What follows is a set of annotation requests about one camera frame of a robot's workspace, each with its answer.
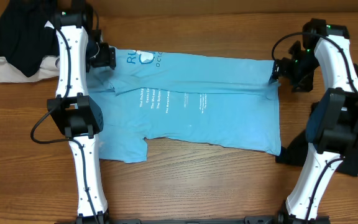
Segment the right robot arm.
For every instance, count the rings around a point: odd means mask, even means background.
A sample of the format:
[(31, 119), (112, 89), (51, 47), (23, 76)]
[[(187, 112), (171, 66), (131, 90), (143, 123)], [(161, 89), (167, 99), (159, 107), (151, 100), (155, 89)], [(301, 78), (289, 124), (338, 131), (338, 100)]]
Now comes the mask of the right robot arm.
[(285, 77), (294, 92), (309, 92), (320, 68), (325, 92), (312, 105), (306, 128), (276, 158), (302, 170), (278, 215), (267, 223), (329, 223), (318, 207), (331, 177), (358, 174), (358, 65), (351, 58), (349, 31), (311, 19), (301, 37), (288, 57), (275, 59), (269, 82)]

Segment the light blue printed t-shirt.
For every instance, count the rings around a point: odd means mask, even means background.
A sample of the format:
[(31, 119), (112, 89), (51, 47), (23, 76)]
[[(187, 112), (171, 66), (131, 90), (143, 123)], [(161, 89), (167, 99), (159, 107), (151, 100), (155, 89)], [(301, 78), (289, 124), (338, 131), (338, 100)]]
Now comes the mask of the light blue printed t-shirt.
[(170, 138), (278, 155), (273, 62), (117, 50), (116, 68), (93, 68), (89, 93), (101, 107), (102, 159), (144, 162), (147, 141)]

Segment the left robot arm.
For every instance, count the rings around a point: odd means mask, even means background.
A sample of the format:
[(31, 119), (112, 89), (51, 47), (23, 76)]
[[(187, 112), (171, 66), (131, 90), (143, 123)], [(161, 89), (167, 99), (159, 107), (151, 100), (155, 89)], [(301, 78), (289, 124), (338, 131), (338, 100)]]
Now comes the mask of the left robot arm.
[(60, 74), (55, 97), (47, 100), (50, 115), (69, 143), (78, 187), (75, 223), (110, 223), (98, 156), (98, 134), (103, 130), (101, 108), (90, 97), (86, 74), (91, 68), (115, 69), (116, 51), (103, 42), (92, 6), (72, 1), (67, 11), (56, 13)]

